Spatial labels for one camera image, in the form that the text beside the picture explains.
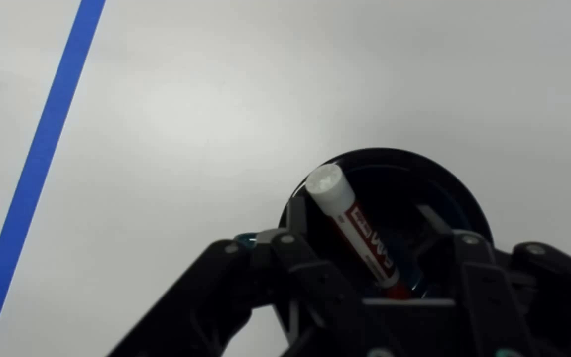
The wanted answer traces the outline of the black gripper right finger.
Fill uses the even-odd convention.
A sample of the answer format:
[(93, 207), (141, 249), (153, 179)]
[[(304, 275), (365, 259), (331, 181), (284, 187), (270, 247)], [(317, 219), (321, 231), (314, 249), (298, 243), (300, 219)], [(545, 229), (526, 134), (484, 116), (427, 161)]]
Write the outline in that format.
[(446, 239), (454, 237), (454, 229), (429, 205), (419, 205), (425, 223), (419, 231), (417, 255), (423, 257)]

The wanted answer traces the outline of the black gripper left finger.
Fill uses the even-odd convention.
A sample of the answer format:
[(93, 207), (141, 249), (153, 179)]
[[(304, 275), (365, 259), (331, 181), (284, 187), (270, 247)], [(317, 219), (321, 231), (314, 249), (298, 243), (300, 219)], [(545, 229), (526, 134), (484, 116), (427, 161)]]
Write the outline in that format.
[(284, 261), (290, 267), (304, 265), (310, 259), (308, 207), (304, 197), (294, 197), (288, 201), (286, 229), (288, 235), (284, 237)]

